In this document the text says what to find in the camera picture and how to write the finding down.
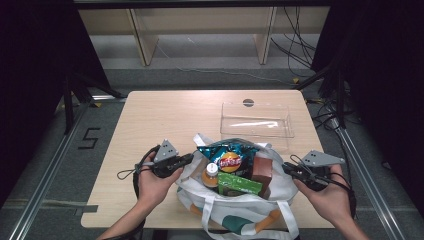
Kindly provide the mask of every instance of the brown box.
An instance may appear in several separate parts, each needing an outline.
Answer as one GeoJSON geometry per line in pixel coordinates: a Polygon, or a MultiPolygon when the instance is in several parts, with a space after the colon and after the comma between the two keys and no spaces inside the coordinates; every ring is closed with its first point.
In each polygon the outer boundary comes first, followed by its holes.
{"type": "Polygon", "coordinates": [[[255,156],[253,159],[252,181],[262,183],[259,196],[264,198],[272,179],[272,159],[255,156]]]}

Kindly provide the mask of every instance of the wrist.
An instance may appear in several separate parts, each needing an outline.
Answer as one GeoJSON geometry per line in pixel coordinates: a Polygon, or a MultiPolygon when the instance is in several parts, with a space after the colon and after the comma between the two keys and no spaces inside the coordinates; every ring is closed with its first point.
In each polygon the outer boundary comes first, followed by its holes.
{"type": "Polygon", "coordinates": [[[140,214],[149,215],[155,207],[156,205],[152,202],[143,201],[143,199],[139,199],[134,206],[134,210],[139,212],[140,214]]]}
{"type": "Polygon", "coordinates": [[[332,222],[334,227],[347,239],[368,239],[358,224],[352,218],[332,222]]]}

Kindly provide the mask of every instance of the bag handle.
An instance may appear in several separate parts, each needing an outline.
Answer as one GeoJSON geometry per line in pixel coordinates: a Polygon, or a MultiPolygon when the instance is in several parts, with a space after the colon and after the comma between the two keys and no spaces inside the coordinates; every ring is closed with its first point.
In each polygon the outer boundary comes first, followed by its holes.
{"type": "Polygon", "coordinates": [[[213,239],[216,240],[228,240],[228,239],[281,239],[281,240],[292,240],[295,239],[299,235],[299,230],[297,229],[296,221],[294,220],[293,213],[290,210],[289,204],[287,202],[281,201],[278,204],[281,212],[283,213],[284,219],[290,219],[289,222],[286,220],[287,227],[293,232],[285,232],[278,230],[262,230],[255,235],[237,235],[235,233],[224,233],[224,234],[216,234],[209,232],[209,219],[212,214],[213,205],[215,202],[215,196],[206,196],[205,197],[205,205],[203,206],[203,214],[202,214],[202,226],[205,232],[213,239]]]}

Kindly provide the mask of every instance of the snack bag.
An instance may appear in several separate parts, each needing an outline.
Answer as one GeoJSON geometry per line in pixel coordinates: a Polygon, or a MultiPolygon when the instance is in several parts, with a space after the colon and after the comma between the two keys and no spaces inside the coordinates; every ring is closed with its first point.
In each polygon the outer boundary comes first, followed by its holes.
{"type": "Polygon", "coordinates": [[[252,174],[253,158],[259,151],[253,143],[239,138],[198,146],[197,149],[218,165],[220,171],[248,179],[252,174]]]}

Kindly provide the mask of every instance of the green packaging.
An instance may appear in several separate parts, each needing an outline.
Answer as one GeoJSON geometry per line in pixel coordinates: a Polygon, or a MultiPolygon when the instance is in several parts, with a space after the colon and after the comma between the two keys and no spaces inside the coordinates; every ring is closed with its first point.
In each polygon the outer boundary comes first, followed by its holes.
{"type": "Polygon", "coordinates": [[[235,197],[245,193],[258,195],[261,189],[262,183],[224,172],[218,173],[218,193],[223,196],[235,197]]]}

